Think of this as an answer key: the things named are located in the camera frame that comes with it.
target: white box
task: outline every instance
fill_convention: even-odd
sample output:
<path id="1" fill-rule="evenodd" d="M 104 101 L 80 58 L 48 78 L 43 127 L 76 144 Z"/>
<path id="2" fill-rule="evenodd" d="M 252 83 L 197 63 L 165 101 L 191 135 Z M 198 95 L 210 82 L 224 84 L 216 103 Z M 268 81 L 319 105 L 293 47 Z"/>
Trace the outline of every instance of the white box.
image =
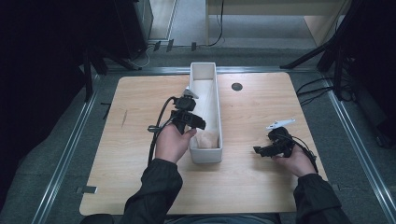
<path id="1" fill-rule="evenodd" d="M 190 140 L 190 153 L 195 163 L 220 162 L 222 160 L 222 134 L 219 105 L 218 79 L 215 63 L 192 63 L 190 89 L 198 95 L 193 114 L 206 122 L 204 132 L 218 137 L 218 145 L 211 148 L 199 148 L 196 134 Z"/>

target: table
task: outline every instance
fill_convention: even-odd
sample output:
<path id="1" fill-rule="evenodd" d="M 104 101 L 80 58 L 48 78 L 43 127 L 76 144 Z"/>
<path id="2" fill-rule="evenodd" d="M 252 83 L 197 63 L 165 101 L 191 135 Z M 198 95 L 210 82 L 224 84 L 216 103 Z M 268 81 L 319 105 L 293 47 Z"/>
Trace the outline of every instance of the table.
<path id="1" fill-rule="evenodd" d="M 232 84 L 243 85 L 241 91 Z M 223 160 L 194 164 L 188 151 L 177 163 L 184 185 L 169 214 L 227 214 L 295 211 L 292 192 L 296 177 L 254 146 L 270 141 L 264 128 L 275 120 L 295 118 L 289 132 L 302 138 L 318 155 L 303 111 L 286 73 L 218 75 L 223 133 Z M 189 76 L 123 77 L 116 89 L 97 149 L 85 193 L 82 215 L 120 215 L 126 200 L 136 193 L 147 166 L 152 133 L 164 102 L 180 96 Z M 163 118 L 170 116 L 168 106 Z M 320 157 L 319 173 L 327 179 Z"/>
<path id="2" fill-rule="evenodd" d="M 222 0 L 205 0 L 206 44 L 209 44 L 209 15 L 221 14 Z M 223 15 L 301 15 L 317 46 L 332 34 L 350 0 L 225 0 Z"/>

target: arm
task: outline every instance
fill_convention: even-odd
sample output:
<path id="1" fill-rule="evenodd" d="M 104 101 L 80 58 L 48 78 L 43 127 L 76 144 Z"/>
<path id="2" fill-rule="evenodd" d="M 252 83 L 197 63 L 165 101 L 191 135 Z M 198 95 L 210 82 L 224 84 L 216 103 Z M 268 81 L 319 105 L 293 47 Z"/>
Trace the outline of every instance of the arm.
<path id="1" fill-rule="evenodd" d="M 120 223 L 163 223 L 183 184 L 176 163 L 195 134 L 189 130 L 181 135 L 173 124 L 163 128 L 155 159 L 141 177 L 142 187 L 125 204 Z"/>
<path id="2" fill-rule="evenodd" d="M 332 187 L 315 172 L 300 147 L 294 146 L 289 158 L 273 160 L 299 177 L 294 191 L 296 223 L 350 223 Z"/>

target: wooden tabletop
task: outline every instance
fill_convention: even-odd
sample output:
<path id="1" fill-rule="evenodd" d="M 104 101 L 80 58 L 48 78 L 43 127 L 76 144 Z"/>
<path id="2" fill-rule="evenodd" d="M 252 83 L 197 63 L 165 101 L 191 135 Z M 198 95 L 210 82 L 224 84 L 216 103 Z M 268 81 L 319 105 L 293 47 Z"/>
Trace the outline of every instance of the wooden tabletop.
<path id="1" fill-rule="evenodd" d="M 233 83 L 243 89 L 234 91 Z M 164 102 L 180 96 L 189 76 L 123 77 L 117 87 L 87 186 L 80 213 L 121 215 L 126 200 L 141 187 L 152 133 Z M 223 160 L 194 164 L 188 151 L 177 163 L 183 188 L 168 214 L 227 214 L 295 211 L 292 192 L 297 178 L 254 146 L 271 144 L 265 127 L 275 120 L 296 119 L 286 126 L 318 156 L 290 77 L 286 73 L 218 75 L 223 134 Z M 168 119 L 169 105 L 163 120 Z"/>

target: black sleeve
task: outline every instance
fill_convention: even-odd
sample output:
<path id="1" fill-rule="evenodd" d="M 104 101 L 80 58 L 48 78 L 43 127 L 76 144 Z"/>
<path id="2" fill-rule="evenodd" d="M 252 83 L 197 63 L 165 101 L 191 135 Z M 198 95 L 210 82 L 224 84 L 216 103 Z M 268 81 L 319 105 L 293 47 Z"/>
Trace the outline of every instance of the black sleeve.
<path id="1" fill-rule="evenodd" d="M 154 159 L 141 181 L 140 190 L 126 202 L 120 223 L 163 223 L 183 184 L 177 165 Z"/>
<path id="2" fill-rule="evenodd" d="M 294 199 L 297 207 L 296 223 L 351 223 L 341 209 L 334 190 L 320 175 L 300 177 Z"/>

